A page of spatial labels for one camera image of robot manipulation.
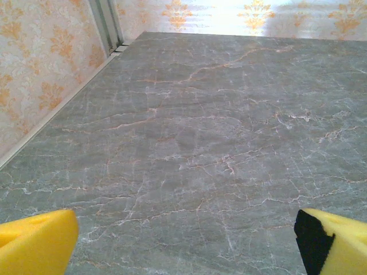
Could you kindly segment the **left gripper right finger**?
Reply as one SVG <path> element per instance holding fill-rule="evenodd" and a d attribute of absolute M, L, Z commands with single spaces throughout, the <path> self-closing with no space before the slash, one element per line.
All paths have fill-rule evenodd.
<path fill-rule="evenodd" d="M 300 209 L 294 232 L 307 274 L 366 274 L 366 223 Z"/>

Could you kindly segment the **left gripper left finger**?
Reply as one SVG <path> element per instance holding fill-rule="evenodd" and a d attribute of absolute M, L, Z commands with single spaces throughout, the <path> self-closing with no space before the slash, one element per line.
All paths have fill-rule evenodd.
<path fill-rule="evenodd" d="M 64 274 L 79 235 L 73 210 L 1 224 L 1 274 Z"/>

